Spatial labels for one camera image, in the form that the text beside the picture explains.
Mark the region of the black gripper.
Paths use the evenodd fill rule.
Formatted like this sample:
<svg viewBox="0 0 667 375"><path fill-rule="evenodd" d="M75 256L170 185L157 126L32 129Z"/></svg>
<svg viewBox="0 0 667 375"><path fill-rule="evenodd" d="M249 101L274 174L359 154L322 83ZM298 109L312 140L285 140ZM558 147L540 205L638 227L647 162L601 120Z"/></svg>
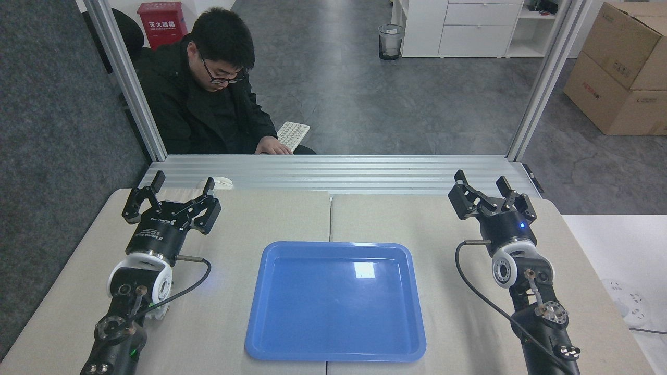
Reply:
<svg viewBox="0 0 667 375"><path fill-rule="evenodd" d="M214 195L214 178L207 178L202 195L186 203L160 203L156 194L164 181L164 172L158 171L150 185L131 190L123 218L128 224L138 223L138 227L127 245L127 254L153 252L162 257L176 257L188 230L196 229L207 235L219 216L221 204ZM141 214L141 204L146 199L151 207Z"/></svg>
<svg viewBox="0 0 667 375"><path fill-rule="evenodd" d="M519 194L512 189L505 176L500 176L496 181L503 196L501 211L497 211L497 199L486 196L468 184L462 169L458 169L453 178L455 185L448 199L459 219L477 216L482 238L491 241L491 244L486 245L490 256L512 241L529 240L537 245L530 228L530 224L537 219L532 203L526 194Z"/></svg>

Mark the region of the person's hand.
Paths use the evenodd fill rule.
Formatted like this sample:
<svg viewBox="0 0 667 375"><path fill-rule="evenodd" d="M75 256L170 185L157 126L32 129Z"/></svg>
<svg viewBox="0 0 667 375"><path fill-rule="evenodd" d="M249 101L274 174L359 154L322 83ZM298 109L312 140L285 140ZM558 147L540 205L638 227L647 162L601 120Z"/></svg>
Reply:
<svg viewBox="0 0 667 375"><path fill-rule="evenodd" d="M291 155L293 151L283 145L276 137L266 136L260 138L255 154L269 154L269 155Z"/></svg>

